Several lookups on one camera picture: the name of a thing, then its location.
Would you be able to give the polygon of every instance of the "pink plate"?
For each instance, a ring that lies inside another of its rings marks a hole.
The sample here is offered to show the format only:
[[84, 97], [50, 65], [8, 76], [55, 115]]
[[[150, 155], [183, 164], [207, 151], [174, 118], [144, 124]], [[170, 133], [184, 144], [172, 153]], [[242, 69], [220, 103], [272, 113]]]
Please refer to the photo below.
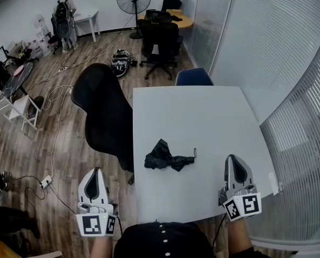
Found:
[[13, 76], [18, 76], [19, 74], [22, 73], [22, 71], [24, 70], [24, 66], [21, 65], [19, 68], [17, 68], [13, 74]]

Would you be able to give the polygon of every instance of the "power outlet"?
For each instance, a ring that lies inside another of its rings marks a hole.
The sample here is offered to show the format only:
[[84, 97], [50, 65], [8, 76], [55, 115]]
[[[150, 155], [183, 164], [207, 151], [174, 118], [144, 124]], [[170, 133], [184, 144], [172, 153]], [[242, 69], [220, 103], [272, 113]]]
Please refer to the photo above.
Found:
[[52, 183], [52, 178], [50, 175], [48, 175], [45, 179], [43, 179], [43, 181], [40, 184], [40, 187], [42, 189], [47, 188], [50, 184]]

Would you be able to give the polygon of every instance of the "white sticker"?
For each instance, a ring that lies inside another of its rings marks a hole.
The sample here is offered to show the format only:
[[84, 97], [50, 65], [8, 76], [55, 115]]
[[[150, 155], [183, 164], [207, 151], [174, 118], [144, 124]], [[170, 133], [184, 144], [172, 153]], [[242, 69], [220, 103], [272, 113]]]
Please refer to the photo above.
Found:
[[271, 183], [273, 195], [278, 194], [279, 191], [278, 191], [278, 183], [277, 183], [276, 176], [273, 174], [273, 172], [270, 172], [268, 173], [268, 178]]

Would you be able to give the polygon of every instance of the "white table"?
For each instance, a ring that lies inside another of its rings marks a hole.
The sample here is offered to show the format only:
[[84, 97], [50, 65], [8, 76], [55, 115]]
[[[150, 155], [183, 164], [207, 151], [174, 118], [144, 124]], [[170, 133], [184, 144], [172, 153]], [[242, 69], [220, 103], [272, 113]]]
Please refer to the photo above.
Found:
[[83, 22], [83, 21], [89, 21], [91, 34], [93, 35], [93, 41], [96, 42], [95, 37], [95, 31], [97, 30], [97, 34], [100, 35], [100, 27], [99, 27], [99, 21], [97, 18], [97, 14], [99, 11], [83, 11], [82, 13], [78, 14], [77, 16], [74, 15], [75, 23]]
[[[145, 156], [160, 139], [173, 156], [193, 156], [180, 172], [147, 169]], [[230, 154], [253, 170], [265, 197], [273, 193], [273, 164], [261, 130], [237, 87], [152, 87], [133, 91], [133, 154], [138, 222], [186, 223], [225, 213], [218, 191], [225, 186]]]

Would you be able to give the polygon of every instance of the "white wooden chair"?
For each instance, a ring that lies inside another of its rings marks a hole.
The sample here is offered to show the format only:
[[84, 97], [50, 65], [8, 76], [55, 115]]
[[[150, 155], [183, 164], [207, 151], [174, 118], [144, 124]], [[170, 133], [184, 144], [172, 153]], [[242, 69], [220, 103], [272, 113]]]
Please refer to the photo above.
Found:
[[[35, 109], [35, 117], [31, 119], [27, 119], [26, 110], [29, 104], [32, 104]], [[21, 131], [24, 129], [24, 124], [28, 123], [33, 129], [37, 130], [37, 119], [39, 115], [40, 109], [35, 105], [33, 100], [29, 97], [29, 95], [24, 96], [13, 103], [10, 102], [7, 98], [3, 98], [0, 100], [0, 113], [10, 122], [12, 123], [12, 119], [21, 116], [24, 121], [22, 123]]]

